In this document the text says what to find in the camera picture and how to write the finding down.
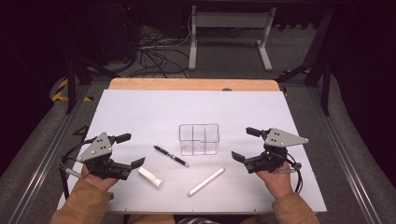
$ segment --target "pen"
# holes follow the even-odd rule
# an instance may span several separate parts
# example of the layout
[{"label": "pen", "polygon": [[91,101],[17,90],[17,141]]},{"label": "pen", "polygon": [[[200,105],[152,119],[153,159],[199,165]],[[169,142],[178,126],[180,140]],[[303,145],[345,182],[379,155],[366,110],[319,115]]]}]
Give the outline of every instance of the pen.
[{"label": "pen", "polygon": [[193,188],[192,190],[189,191],[189,193],[187,194],[189,197],[192,196],[192,194],[194,194],[196,191],[200,190],[201,188],[203,188],[204,186],[206,186],[210,181],[214,180],[216,177],[218,177],[219,175],[221,175],[223,172],[225,171],[224,167],[221,167],[219,170],[217,170],[213,175],[211,175],[210,177],[208,177],[207,179],[205,179],[203,182],[201,182],[199,185],[197,185],[195,188]]},{"label": "pen", "polygon": [[158,146],[154,146],[155,149],[161,151],[161,153],[165,154],[166,156],[170,157],[172,160],[177,161],[178,163],[185,165],[187,167],[190,167],[186,162],[184,162],[183,160],[179,159],[178,157],[170,154],[168,151],[166,151],[165,149],[158,147]]}]

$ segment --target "person's left hand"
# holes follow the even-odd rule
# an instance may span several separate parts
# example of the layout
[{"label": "person's left hand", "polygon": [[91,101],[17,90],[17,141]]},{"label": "person's left hand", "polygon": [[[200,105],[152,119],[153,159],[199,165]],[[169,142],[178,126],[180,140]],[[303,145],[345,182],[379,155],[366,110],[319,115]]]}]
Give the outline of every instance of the person's left hand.
[{"label": "person's left hand", "polygon": [[96,175],[90,175],[88,172],[87,166],[84,164],[82,166],[81,175],[85,176],[83,179],[94,185],[95,187],[99,188],[100,190],[107,192],[111,187],[113,187],[117,182],[119,182],[116,178],[107,178],[102,179]]}]

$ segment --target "white tabletop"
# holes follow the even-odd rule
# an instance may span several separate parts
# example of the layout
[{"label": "white tabletop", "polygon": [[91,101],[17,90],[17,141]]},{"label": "white tabletop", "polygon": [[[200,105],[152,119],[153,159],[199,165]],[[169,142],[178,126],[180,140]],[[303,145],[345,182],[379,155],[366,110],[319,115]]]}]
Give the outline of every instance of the white tabletop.
[{"label": "white tabletop", "polygon": [[[216,155],[181,156],[178,126],[217,123],[219,148]],[[143,167],[162,179],[157,189],[133,170],[126,181],[110,191],[115,199],[108,212],[114,213],[216,213],[263,214],[272,212],[274,200],[264,183],[248,174],[234,161],[231,151],[246,156],[263,152],[261,138],[246,134],[246,127],[260,130],[278,128],[297,134],[284,95],[280,91],[118,91],[106,90],[100,100],[87,139],[106,132],[130,133],[130,141],[113,145],[111,159],[129,164],[145,157]],[[183,166],[153,148],[158,145],[186,161]],[[317,180],[304,147],[288,147],[289,154],[303,166],[301,196],[314,212],[326,211]],[[80,171],[81,163],[74,170]],[[187,193],[201,181],[224,167],[225,172],[196,192]],[[69,188],[77,179],[70,176]],[[297,175],[291,175],[292,185]],[[59,207],[64,204],[62,197]]]}]

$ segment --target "black pen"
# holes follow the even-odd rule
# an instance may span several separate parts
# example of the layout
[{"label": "black pen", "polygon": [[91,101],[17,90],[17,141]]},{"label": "black pen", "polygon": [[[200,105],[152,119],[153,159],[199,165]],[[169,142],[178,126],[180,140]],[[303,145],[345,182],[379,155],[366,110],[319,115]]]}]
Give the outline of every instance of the black pen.
[{"label": "black pen", "polygon": [[170,154],[168,151],[166,151],[165,149],[158,147],[158,146],[154,146],[155,149],[161,151],[161,153],[165,154],[166,156],[170,157],[172,160],[177,161],[178,163],[185,165],[187,167],[190,167],[186,162],[184,162],[183,160],[179,159],[178,157]]}]

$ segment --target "brown sleeve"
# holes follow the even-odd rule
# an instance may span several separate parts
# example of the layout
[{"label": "brown sleeve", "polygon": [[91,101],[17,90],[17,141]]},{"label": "brown sleeve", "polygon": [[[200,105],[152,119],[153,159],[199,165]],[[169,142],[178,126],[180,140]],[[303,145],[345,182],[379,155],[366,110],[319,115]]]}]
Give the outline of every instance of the brown sleeve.
[{"label": "brown sleeve", "polygon": [[272,206],[280,224],[319,223],[315,213],[297,193],[290,193],[275,200]]},{"label": "brown sleeve", "polygon": [[53,214],[50,223],[100,223],[111,196],[112,193],[101,191],[83,179],[79,179],[64,206]]}]

